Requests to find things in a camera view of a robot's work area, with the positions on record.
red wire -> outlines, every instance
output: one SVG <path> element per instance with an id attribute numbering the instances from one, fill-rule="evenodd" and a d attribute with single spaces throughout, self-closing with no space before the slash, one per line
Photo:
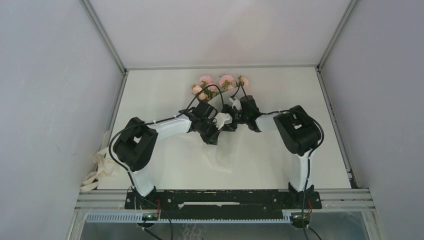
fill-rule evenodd
<path id="1" fill-rule="evenodd" d="M 157 206 L 158 206 L 156 214 L 159 214 L 160 211 L 161 211 L 161 209 L 159 208 L 159 207 L 161 207 L 161 200 L 158 199 L 158 200 L 156 200 L 156 202 L 157 202 Z"/>
<path id="2" fill-rule="evenodd" d="M 307 201 L 307 203 L 309 204 L 309 212 L 307 213 L 308 215 L 310 215 L 312 213 L 312 204 L 310 201 Z"/>

pink flower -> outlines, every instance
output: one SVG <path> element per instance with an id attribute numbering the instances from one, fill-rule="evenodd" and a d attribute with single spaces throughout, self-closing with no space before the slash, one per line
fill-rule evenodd
<path id="1" fill-rule="evenodd" d="M 234 77 L 231 75 L 224 75 L 221 77 L 221 79 L 219 80 L 219 85 L 221 87 L 224 87 L 224 84 L 230 84 L 230 85 L 236 85 L 234 82 Z"/>
<path id="2" fill-rule="evenodd" d="M 202 90 L 202 88 L 199 85 L 194 85 L 191 89 L 191 92 L 193 94 L 198 94 L 201 90 Z"/>
<path id="3" fill-rule="evenodd" d="M 199 95 L 199 99 L 200 100 L 205 100 L 207 98 L 208 98 L 208 95 L 207 94 L 205 94 L 204 92 L 200 93 L 200 95 Z"/>
<path id="4" fill-rule="evenodd" d="M 219 92 L 219 90 L 216 86 L 210 86 L 207 89 L 211 90 L 212 92 L 216 92 L 216 93 Z"/>
<path id="5" fill-rule="evenodd" d="M 200 81 L 200 84 L 203 84 L 203 83 L 213 84 L 214 83 L 214 79 L 209 75 L 201 76 L 199 81 Z"/>
<path id="6" fill-rule="evenodd" d="M 243 86 L 249 86 L 249 80 L 244 76 L 240 76 L 238 79 L 243 82 Z"/>

black mounting plate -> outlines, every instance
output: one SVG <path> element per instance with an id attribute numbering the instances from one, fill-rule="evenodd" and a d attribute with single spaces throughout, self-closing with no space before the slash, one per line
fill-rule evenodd
<path id="1" fill-rule="evenodd" d="M 152 193 L 150 201 L 166 211 L 171 219 L 196 220 L 260 220 L 281 219 L 282 210 L 300 209 L 302 203 L 293 201 L 288 191 L 277 189 L 262 190 L 158 190 Z M 135 193 L 127 193 L 125 209 L 156 210 Z M 322 209 L 320 194 L 316 191 L 308 195 L 304 209 Z"/>

gray wall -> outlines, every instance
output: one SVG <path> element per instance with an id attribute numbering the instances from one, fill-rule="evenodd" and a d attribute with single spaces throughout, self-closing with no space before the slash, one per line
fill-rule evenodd
<path id="1" fill-rule="evenodd" d="M 121 74 L 78 0 L 0 3 L 0 238 L 64 239 Z"/>
<path id="2" fill-rule="evenodd" d="M 361 187 L 390 240 L 424 239 L 424 1 L 361 1 L 324 66 Z"/>

robotic arm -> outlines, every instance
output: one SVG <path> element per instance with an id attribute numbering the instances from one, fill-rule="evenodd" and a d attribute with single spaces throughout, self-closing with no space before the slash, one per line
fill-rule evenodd
<path id="1" fill-rule="evenodd" d="M 286 148 L 293 154 L 289 191 L 296 201 L 314 186 L 306 179 L 309 175 L 310 154 L 318 146 L 321 132 L 305 110 L 297 105 L 284 112 L 264 114 L 259 111 L 251 95 L 240 100 L 231 98 L 232 106 L 225 104 L 220 113 L 208 118 L 214 108 L 205 101 L 196 107 L 179 111 L 174 119 L 158 124 L 143 125 L 138 117 L 132 118 L 115 144 L 113 151 L 126 165 L 138 193 L 146 197 L 155 189 L 146 165 L 149 163 L 156 141 L 179 133 L 198 132 L 206 144 L 217 145 L 220 132 L 234 132 L 238 124 L 246 124 L 254 132 L 278 130 Z"/>

